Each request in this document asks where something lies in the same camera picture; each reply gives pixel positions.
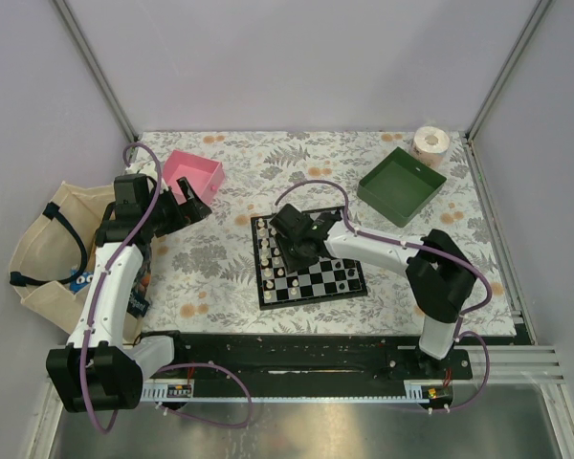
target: pink tray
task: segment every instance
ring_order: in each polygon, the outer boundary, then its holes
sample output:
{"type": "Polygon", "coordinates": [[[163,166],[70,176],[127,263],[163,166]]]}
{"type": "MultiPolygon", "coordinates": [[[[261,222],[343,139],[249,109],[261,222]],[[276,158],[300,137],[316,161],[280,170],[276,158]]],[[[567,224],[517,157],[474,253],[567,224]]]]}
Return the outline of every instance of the pink tray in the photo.
{"type": "Polygon", "coordinates": [[[179,204],[185,202],[185,196],[176,183],[181,177],[186,177],[200,199],[209,205],[226,178],[226,174],[219,161],[174,150],[164,164],[164,180],[168,186],[172,187],[172,192],[179,204]]]}

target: canvas bag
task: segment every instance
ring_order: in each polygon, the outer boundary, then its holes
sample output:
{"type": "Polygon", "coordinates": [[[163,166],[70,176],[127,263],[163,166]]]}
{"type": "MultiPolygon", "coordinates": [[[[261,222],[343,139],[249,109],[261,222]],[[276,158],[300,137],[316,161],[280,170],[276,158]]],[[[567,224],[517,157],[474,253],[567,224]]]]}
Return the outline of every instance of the canvas bag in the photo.
{"type": "MultiPolygon", "coordinates": [[[[68,283],[62,284],[57,279],[73,277],[71,270],[80,270],[81,264],[85,269],[102,215],[113,201],[112,186],[81,188],[62,183],[43,214],[20,239],[9,264],[11,285],[18,284],[13,287],[21,296],[21,304],[68,334],[73,333],[80,319],[89,285],[72,293],[68,283]],[[86,252],[84,259],[81,246],[86,252]],[[50,282],[30,285],[34,280],[50,282]]],[[[141,318],[126,314],[124,341],[133,342],[142,324],[141,318]]]]}

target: lavender wall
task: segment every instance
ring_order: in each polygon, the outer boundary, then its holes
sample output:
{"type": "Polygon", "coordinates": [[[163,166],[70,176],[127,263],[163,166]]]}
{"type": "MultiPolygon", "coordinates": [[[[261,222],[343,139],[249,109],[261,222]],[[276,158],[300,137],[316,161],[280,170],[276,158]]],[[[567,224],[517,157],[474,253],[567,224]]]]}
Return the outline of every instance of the lavender wall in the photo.
{"type": "Polygon", "coordinates": [[[68,0],[139,131],[466,129],[536,0],[68,0]]]}
{"type": "Polygon", "coordinates": [[[574,0],[555,2],[475,139],[542,343],[574,402],[574,0]]]}
{"type": "Polygon", "coordinates": [[[62,180],[110,183],[121,131],[48,0],[0,0],[0,457],[26,446],[65,334],[19,305],[7,266],[22,232],[62,180]]]}

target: floral pattern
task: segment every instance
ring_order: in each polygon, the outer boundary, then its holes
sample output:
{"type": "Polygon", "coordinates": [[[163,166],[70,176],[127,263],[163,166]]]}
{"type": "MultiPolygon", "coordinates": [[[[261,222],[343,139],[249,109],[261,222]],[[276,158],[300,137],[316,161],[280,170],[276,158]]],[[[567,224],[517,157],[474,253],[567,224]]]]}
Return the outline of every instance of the floral pattern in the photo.
{"type": "MultiPolygon", "coordinates": [[[[420,334],[423,314],[408,282],[363,265],[369,295],[307,306],[259,311],[250,219],[275,211],[274,200],[289,185],[324,178],[345,187],[358,224],[399,236],[439,228],[452,236],[494,287],[490,305],[468,315],[464,329],[510,336],[515,327],[507,295],[480,210],[475,184],[458,133],[438,172],[447,177],[440,193],[403,229],[357,199],[358,182],[395,147],[410,150],[412,133],[381,132],[148,132],[141,142],[164,162],[174,149],[223,163],[226,180],[203,222],[165,236],[153,260],[152,306],[145,330],[213,333],[420,334]]],[[[139,150],[131,171],[152,170],[139,150]]],[[[294,191],[284,202],[297,208],[341,204],[325,186],[294,191]]],[[[476,282],[467,302],[484,297],[476,282]]]]}

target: green box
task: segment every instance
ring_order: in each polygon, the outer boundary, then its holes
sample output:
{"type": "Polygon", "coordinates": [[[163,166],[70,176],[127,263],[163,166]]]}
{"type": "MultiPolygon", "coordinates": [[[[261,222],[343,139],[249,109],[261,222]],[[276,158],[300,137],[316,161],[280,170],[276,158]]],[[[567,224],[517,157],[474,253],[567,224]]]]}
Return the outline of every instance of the green box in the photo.
{"type": "Polygon", "coordinates": [[[446,181],[446,177],[396,148],[360,180],[357,195],[402,228],[446,181]]]}

